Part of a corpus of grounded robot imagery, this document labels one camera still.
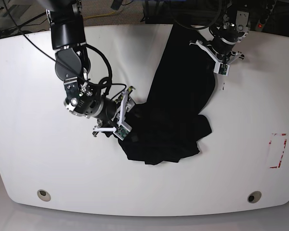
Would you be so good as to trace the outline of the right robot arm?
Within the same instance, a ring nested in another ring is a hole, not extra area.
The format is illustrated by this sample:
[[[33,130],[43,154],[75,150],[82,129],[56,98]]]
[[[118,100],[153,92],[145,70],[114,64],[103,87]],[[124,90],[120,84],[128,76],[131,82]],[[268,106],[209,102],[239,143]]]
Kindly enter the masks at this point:
[[[67,110],[76,116],[94,117],[112,124],[117,111],[116,103],[107,98],[113,84],[112,68],[106,56],[86,42],[81,2],[41,0],[39,3],[46,9],[50,24],[55,72],[64,84]],[[107,76],[97,84],[88,79],[91,69],[88,49],[96,52],[107,68]]]

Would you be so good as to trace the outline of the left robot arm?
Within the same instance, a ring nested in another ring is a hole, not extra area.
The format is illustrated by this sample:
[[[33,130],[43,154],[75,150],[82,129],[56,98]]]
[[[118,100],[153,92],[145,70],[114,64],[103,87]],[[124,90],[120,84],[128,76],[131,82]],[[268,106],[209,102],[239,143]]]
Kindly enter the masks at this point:
[[[227,0],[220,20],[209,27],[209,49],[219,60],[229,59],[250,30],[262,31],[275,5],[275,0]]]

